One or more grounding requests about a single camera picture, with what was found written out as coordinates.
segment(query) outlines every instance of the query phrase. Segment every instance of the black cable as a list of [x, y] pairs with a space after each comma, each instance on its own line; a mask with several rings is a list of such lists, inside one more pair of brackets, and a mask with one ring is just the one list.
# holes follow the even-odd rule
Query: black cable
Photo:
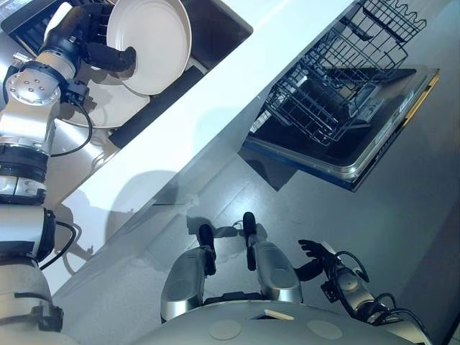
[[359, 269], [361, 270], [361, 273], [362, 273], [362, 275], [359, 275], [359, 276], [363, 279], [363, 281], [369, 282], [369, 275], [367, 275], [367, 271], [364, 268], [364, 265], [359, 261], [357, 257], [355, 257], [352, 253], [346, 252], [344, 250], [341, 252], [335, 253], [334, 256], [338, 258], [341, 255], [346, 255], [348, 257], [351, 257], [359, 265]]
[[43, 266], [40, 267], [41, 270], [44, 270], [45, 268], [47, 268], [50, 265], [54, 264], [61, 256], [63, 256], [68, 251], [70, 246], [73, 244], [73, 241], [75, 241], [75, 238], [77, 237], [77, 231], [70, 224], [64, 223], [63, 221], [56, 221], [56, 224], [64, 226], [65, 228], [69, 229], [70, 232], [72, 233], [72, 235], [70, 236], [70, 239], [67, 242], [67, 244], [64, 246], [64, 248], [62, 248], [60, 250], [60, 252], [57, 253], [56, 256], [53, 257], [50, 261], [48, 261], [46, 264], [44, 264]]
[[397, 306], [396, 306], [396, 298], [395, 298], [395, 296], [393, 296], [391, 293], [381, 293], [380, 295], [378, 295], [378, 296], [375, 298], [374, 302], [375, 302], [375, 303], [378, 303], [378, 302], [381, 301], [381, 299], [383, 299], [383, 298], [385, 298], [385, 297], [388, 297], [388, 298], [392, 301], [392, 303], [393, 303], [393, 308], [397, 308]]
[[414, 314], [412, 311], [410, 311], [409, 309], [405, 309], [405, 308], [394, 308], [392, 310], [389, 310], [385, 313], [383, 313], [381, 316], [379, 316], [373, 323], [374, 326], [380, 326], [382, 325], [386, 318], [388, 316], [391, 316], [391, 315], [394, 315], [394, 314], [407, 314], [409, 315], [417, 324], [418, 324], [418, 327], [420, 327], [420, 330], [428, 337], [428, 331], [426, 330], [425, 328], [425, 325], [423, 325], [423, 322], [422, 320], [420, 320], [418, 318], [418, 316], [416, 316], [416, 314]]
[[332, 261], [332, 264], [329, 264], [329, 274], [330, 280], [332, 285], [335, 287], [336, 292], [339, 294], [339, 300], [342, 303], [343, 307], [345, 308], [346, 312], [352, 317], [356, 318], [356, 312], [353, 308], [347, 303], [344, 292], [339, 286], [337, 282], [337, 262], [339, 261], [338, 253], [336, 253], [329, 261]]
[[76, 147], [75, 149], [72, 149], [71, 151], [51, 155], [51, 157], [62, 157], [62, 156], [66, 156], [66, 155], [70, 155], [72, 153], [75, 153], [75, 152], [83, 149], [86, 146], [86, 144], [88, 144], [90, 142], [91, 137], [93, 136], [93, 123], [91, 122], [91, 118], [89, 117], [88, 112], [81, 106], [81, 104], [79, 104], [77, 102], [73, 103], [73, 105], [77, 106], [81, 110], [83, 116], [86, 119], [86, 122], [88, 122], [88, 137], [86, 138], [85, 142], [82, 145], [80, 145], [79, 147]]

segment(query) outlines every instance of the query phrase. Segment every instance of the dishwasher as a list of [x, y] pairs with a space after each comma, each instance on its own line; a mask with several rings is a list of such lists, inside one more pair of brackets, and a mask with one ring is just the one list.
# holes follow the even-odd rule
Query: dishwasher
[[272, 87], [244, 146], [356, 191], [439, 71], [403, 66], [426, 20], [399, 0], [361, 0]]

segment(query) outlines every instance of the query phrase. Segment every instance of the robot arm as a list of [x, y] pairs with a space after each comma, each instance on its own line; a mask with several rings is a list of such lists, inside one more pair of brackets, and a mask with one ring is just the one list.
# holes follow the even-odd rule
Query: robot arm
[[81, 60], [109, 70], [134, 64], [133, 48], [100, 43], [111, 6], [74, 7], [30, 60], [15, 55], [0, 111], [0, 339], [3, 344], [75, 344], [59, 334], [63, 311], [52, 304], [38, 262], [54, 248], [56, 220], [41, 206], [60, 103], [82, 106], [88, 88], [75, 80]]
[[[307, 256], [315, 258], [312, 262], [315, 262], [316, 266], [319, 263], [319, 266], [326, 273], [327, 281], [322, 284], [321, 289], [331, 303], [340, 300], [352, 318], [383, 328], [415, 344], [431, 345], [424, 325], [410, 310], [396, 308], [395, 299], [391, 294], [383, 293], [374, 297], [370, 293], [366, 286], [366, 283], [369, 282], [369, 276], [364, 266], [353, 254], [335, 252], [325, 242], [319, 244], [313, 241], [300, 240], [299, 244], [306, 251]], [[341, 259], [345, 256], [351, 257], [359, 265], [359, 268], [352, 270], [347, 267]], [[307, 269], [311, 267], [310, 262], [298, 269], [298, 272], [310, 272]], [[315, 272], [316, 275], [319, 275], [321, 270]], [[382, 302], [383, 298], [391, 298], [392, 308]], [[410, 315], [415, 323], [399, 317], [400, 314], [404, 313]]]

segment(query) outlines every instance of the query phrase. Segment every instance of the black wire basket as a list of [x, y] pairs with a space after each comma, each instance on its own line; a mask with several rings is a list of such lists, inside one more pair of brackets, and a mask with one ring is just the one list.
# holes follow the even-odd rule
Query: black wire basket
[[398, 0], [360, 1], [276, 82], [264, 109], [322, 145], [340, 140], [363, 93], [392, 78], [425, 26]]

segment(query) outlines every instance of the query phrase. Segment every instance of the white plate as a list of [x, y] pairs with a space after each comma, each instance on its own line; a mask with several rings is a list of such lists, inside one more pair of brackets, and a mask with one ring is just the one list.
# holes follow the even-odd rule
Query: white plate
[[128, 88], [159, 94], [187, 65], [192, 47], [187, 12], [180, 0], [118, 0], [109, 19], [107, 45], [136, 50], [133, 74], [121, 78]]
[[[150, 97], [127, 89], [116, 77], [105, 70], [94, 70], [82, 63], [78, 80], [89, 87], [84, 107], [95, 128], [120, 127], [149, 103]], [[60, 109], [63, 121], [87, 127], [85, 117], [76, 107], [63, 103]]]

